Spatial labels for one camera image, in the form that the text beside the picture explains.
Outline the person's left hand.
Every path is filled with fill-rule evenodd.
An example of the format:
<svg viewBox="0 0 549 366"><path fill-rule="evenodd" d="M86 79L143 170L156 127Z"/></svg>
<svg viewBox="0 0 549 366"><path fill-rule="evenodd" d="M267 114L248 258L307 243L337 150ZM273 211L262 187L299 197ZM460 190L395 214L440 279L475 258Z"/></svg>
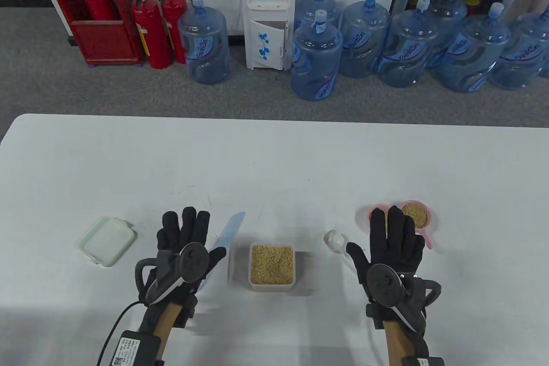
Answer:
<svg viewBox="0 0 549 366"><path fill-rule="evenodd" d="M174 211L164 213L162 217L163 226L157 232L157 248L180 253L191 242L199 242L204 245L208 234L209 221L210 213L208 211L197 212L192 206L183 209L181 218ZM205 278L206 276L203 276L196 282L184 283L174 289L170 295L158 304L149 305L139 327L139 332L153 333L163 310L169 303L182 307L173 327L183 329L188 319L194 316L195 307L198 303L195 294Z"/></svg>

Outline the person's right hand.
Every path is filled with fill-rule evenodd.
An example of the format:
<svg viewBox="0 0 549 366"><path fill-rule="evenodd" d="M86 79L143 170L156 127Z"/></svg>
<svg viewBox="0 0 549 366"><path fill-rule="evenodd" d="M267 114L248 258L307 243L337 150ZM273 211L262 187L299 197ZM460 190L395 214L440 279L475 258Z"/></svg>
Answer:
<svg viewBox="0 0 549 366"><path fill-rule="evenodd" d="M369 216L369 252L367 258L362 248L354 242L346 245L346 252L353 260L357 277L368 298L365 306L367 317L370 317L375 327L383 328L391 366L400 366L402 359L416 357L415 338L406 331L406 325L398 320L390 309L383 309L375 303L367 285L366 277L369 270L376 264L384 264L394 270L415 274L423 258L424 238L415 232L414 220L404 215L397 206L392 206L387 212L376 208Z"/></svg>

